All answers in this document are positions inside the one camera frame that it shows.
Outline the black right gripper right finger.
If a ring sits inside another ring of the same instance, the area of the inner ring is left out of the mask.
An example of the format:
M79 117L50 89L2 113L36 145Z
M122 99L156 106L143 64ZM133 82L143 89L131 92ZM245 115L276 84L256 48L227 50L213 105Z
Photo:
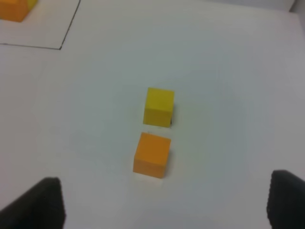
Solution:
M273 229L303 229L305 181L287 170L273 171L266 212Z

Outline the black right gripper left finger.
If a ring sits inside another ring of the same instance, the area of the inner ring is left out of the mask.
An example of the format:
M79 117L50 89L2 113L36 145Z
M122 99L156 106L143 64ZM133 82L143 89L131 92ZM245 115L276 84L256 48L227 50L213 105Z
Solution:
M0 211L2 229L62 229L66 220L61 181L46 177Z

